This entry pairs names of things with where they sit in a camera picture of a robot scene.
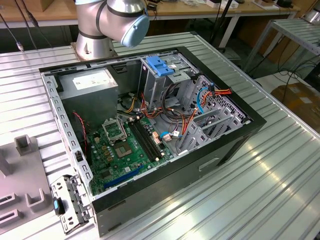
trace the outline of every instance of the red cable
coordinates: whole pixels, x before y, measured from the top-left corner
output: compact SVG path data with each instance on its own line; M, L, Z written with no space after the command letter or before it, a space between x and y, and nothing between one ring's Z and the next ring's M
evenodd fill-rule
M84 155L85 157L87 157L87 134L86 134L85 124L83 119L78 115L78 113L73 112L73 114L80 120L82 125L83 136L84 136Z

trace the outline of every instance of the aluminum table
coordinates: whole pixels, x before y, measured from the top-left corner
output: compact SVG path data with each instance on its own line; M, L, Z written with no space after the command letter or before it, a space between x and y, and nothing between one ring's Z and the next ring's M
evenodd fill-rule
M278 31L278 34L273 39L269 48L265 51L264 56L268 54L275 47L277 42L280 40L282 35L295 41L300 46L304 47L305 50L302 51L300 56L297 58L298 62L303 58L307 51L312 52L315 55L320 55L320 26L312 25L303 19L282 19L282 20L271 20L265 27L263 33L259 37L255 46L251 50L246 63L243 67L243 71L246 72L251 62L253 61L255 55L259 51L260 47L264 43L266 37L268 36L271 29Z
M226 164L103 239L313 239L320 229L320 136L198 35L146 37L119 55L185 46L267 123ZM38 68L77 61L70 46L0 55L0 144L36 137L48 181L72 173ZM1 239L98 239L91 221L65 236L52 211Z

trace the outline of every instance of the blue drive bracket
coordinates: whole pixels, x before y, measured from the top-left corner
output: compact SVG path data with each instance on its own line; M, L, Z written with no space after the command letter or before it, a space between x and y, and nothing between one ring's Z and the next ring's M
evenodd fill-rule
M158 74L159 77L175 73L175 71L169 68L165 61L158 56L148 56L146 62L156 71L156 74Z

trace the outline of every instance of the chip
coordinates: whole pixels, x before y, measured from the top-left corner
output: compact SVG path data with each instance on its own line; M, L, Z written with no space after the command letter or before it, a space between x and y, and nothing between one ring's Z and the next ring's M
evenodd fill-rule
M101 176L105 179L107 177L109 177L111 175L109 170L105 170L103 172L101 172Z
M115 144L113 148L119 158L132 154L131 147L126 141Z

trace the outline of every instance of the wooden workbench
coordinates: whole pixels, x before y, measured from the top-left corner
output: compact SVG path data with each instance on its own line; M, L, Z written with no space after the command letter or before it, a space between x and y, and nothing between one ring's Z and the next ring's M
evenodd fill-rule
M246 0L245 3L239 4L238 8L229 9L228 14L257 14L267 15L266 13L284 14L298 12L300 8L294 6L288 10L288 8L281 8L281 10L264 10L254 3ZM4 9L0 10L4 19L7 22L21 22L23 19L16 7L4 6ZM148 12L150 16L154 16L153 11ZM157 4L157 16L189 16L198 15L201 18L202 15L217 14L218 8L209 7L206 4L199 4L198 6L189 6L183 2L160 2ZM34 17L38 21L56 21L56 20L76 20L77 11L76 6L72 0L55 0L44 12L32 12Z
M231 33L233 32L239 17L244 16L266 16L266 15L289 15L288 18L293 18L300 8L294 6L293 8L281 8L276 10L264 10L259 6L246 0L245 3L239 4L238 8L229 9L226 17L231 17L230 24L221 41L220 47L225 47ZM18 12L17 8L5 6L0 13L8 22L11 28L23 28L25 24ZM209 7L206 4L199 4L198 6L189 6L183 2L160 2L157 4L156 20L176 20L176 19L202 19L215 18L218 13L218 8ZM55 0L44 12L32 12L34 17L38 20L40 26L63 26L63 25L77 25L77 11L76 6L72 0ZM150 20L155 20L155 13L148 12ZM0 28L5 28L5 25L0 22Z

